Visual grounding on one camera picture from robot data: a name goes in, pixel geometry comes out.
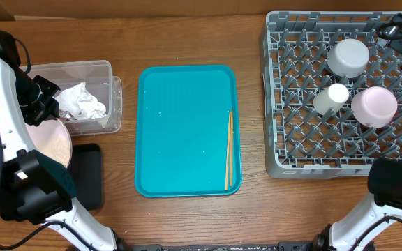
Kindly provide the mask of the grey shallow bowl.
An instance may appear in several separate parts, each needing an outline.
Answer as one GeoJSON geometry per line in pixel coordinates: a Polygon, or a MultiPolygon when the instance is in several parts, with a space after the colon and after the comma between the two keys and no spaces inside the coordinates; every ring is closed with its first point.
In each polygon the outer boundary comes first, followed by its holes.
{"type": "Polygon", "coordinates": [[[369,49],[363,42],[349,38],[330,49],[327,65],[339,77],[354,78],[365,71],[369,57],[369,49]]]}

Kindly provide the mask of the large white dinner plate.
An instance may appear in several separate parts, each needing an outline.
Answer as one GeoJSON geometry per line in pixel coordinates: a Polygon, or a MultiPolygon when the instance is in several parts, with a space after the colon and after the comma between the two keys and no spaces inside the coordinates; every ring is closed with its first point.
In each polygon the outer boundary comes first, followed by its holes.
{"type": "Polygon", "coordinates": [[[26,124],[26,127],[35,147],[42,154],[65,168],[69,166],[73,145],[66,126],[60,120],[43,121],[39,126],[26,124]]]}

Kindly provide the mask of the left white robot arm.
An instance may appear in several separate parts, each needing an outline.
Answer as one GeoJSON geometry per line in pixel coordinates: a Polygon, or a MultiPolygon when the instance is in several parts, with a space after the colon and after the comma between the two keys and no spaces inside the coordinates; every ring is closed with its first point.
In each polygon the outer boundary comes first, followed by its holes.
{"type": "Polygon", "coordinates": [[[66,167],[41,153],[27,128],[59,116],[58,86],[21,69],[19,39],[0,29],[0,218],[52,229],[78,250],[126,250],[77,199],[66,167]]]}

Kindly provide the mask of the white napkin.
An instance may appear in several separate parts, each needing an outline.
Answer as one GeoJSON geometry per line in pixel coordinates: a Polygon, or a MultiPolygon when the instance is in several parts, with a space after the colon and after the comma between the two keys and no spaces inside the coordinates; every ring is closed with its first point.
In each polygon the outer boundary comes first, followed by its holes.
{"type": "Polygon", "coordinates": [[[60,120],[83,121],[100,119],[103,128],[107,125],[106,106],[97,97],[87,91],[86,83],[81,82],[74,87],[62,91],[54,99],[59,103],[60,120]]]}

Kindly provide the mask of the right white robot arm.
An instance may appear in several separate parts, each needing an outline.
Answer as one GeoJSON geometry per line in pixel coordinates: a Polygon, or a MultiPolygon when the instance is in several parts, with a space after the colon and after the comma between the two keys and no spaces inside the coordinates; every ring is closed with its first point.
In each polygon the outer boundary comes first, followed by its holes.
{"type": "MultiPolygon", "coordinates": [[[[377,27],[376,34],[402,55],[402,13],[377,27]]],[[[374,250],[377,235],[395,222],[402,224],[402,161],[375,160],[367,186],[363,200],[342,220],[327,225],[303,250],[374,250]]]]}

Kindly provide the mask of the white paper cup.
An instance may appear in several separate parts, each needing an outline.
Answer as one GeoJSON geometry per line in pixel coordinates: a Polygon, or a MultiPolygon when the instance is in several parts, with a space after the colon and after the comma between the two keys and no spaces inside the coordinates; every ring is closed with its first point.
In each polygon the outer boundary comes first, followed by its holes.
{"type": "Polygon", "coordinates": [[[332,84],[314,97],[313,107],[321,115],[325,115],[330,109],[337,113],[347,102],[349,95],[349,90],[344,85],[332,84]]]}

